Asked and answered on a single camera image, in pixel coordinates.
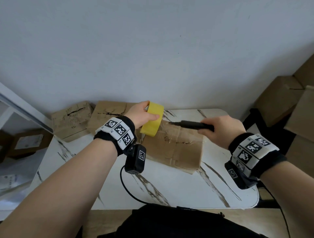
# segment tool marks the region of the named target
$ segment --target yellow tape roll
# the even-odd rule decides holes
[[[140,132],[148,136],[155,136],[158,131],[158,128],[162,119],[162,115],[164,114],[164,106],[159,105],[157,103],[150,102],[147,112],[151,114],[158,114],[159,118],[155,121],[149,121],[148,123],[145,123],[142,126],[142,129]]]

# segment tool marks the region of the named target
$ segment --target white marble surface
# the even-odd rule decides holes
[[[163,119],[169,121],[201,121],[204,117],[226,115],[220,109],[165,111]],[[92,141],[86,135],[66,143],[54,137],[30,186],[35,189],[61,165]],[[256,187],[239,189],[226,171],[224,164],[230,152],[204,139],[201,169],[193,175],[146,160],[145,169],[139,175],[123,171],[122,178],[128,190],[137,198],[170,206],[189,208],[251,208],[259,199]],[[142,203],[134,200],[124,190],[120,181],[120,169],[125,155],[117,158],[92,209],[137,209]]]

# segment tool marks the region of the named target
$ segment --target wooden floor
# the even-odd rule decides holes
[[[203,211],[222,212],[225,218],[269,238],[288,238],[286,225],[279,209],[203,209]],[[96,238],[97,235],[116,231],[131,212],[132,210],[91,210],[83,226],[83,238]],[[292,238],[309,238],[292,222],[292,219],[287,217],[287,220]]]

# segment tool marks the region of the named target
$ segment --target black handle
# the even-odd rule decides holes
[[[200,129],[208,129],[214,132],[214,126],[208,125],[201,122],[191,122],[191,121],[181,121],[180,126],[184,128],[194,129],[194,130],[200,130]]]

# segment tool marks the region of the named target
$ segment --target forearm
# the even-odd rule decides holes
[[[112,142],[92,141],[25,198],[0,226],[0,236],[75,237],[116,158]],[[21,234],[10,228],[17,223]]]
[[[314,178],[285,161],[265,171],[260,179],[280,206],[314,234]]]

